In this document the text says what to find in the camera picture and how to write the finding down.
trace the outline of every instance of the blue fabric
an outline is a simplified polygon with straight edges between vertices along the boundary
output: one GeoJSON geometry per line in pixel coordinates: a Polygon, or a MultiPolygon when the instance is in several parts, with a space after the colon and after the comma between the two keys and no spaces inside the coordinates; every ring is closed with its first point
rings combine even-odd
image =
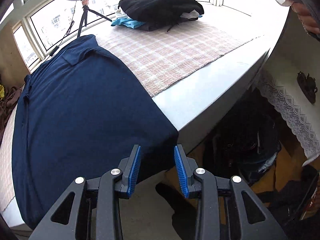
{"type": "Polygon", "coordinates": [[[131,18],[118,18],[112,21],[111,26],[124,25],[126,27],[135,29],[144,24],[145,22],[138,22],[138,21],[132,20],[131,18]]]}
{"type": "Polygon", "coordinates": [[[32,229],[77,177],[116,168],[141,145],[138,181],[174,165],[178,132],[126,65],[82,36],[25,78],[12,143],[18,207],[32,229]]]}

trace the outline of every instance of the clothing pile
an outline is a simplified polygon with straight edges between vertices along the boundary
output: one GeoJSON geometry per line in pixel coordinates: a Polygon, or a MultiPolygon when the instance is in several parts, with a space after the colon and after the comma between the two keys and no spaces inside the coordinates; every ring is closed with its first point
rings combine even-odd
{"type": "Polygon", "coordinates": [[[144,31],[195,21],[204,9],[196,0],[121,0],[111,26],[124,25],[144,31]]]}
{"type": "Polygon", "coordinates": [[[5,93],[4,86],[0,85],[0,145],[2,143],[4,129],[7,126],[9,117],[18,102],[21,92],[22,88],[12,87],[5,93]]]}

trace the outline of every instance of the pink plaid blanket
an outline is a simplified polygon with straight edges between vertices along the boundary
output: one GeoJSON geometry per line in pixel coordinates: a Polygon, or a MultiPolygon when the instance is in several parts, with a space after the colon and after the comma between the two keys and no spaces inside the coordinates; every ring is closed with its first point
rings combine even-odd
{"type": "Polygon", "coordinates": [[[96,38],[127,65],[152,97],[249,41],[236,40],[201,20],[166,31],[115,26],[96,38]]]}

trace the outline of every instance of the human hand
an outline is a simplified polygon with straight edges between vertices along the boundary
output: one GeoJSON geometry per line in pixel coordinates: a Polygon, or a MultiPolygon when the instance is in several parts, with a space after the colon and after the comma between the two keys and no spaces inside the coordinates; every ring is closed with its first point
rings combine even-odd
{"type": "Polygon", "coordinates": [[[302,22],[305,30],[314,34],[320,34],[319,25],[316,20],[311,16],[308,8],[302,3],[293,3],[291,8],[298,14],[299,20],[302,22]]]}

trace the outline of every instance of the black figurine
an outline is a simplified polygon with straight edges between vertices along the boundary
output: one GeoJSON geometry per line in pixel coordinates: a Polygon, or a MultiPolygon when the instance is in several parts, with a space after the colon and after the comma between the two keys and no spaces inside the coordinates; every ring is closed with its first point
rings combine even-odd
{"type": "Polygon", "coordinates": [[[306,75],[303,72],[299,72],[297,76],[298,84],[309,100],[310,103],[314,104],[316,102],[316,93],[318,92],[318,88],[316,87],[316,79],[306,75]]]}

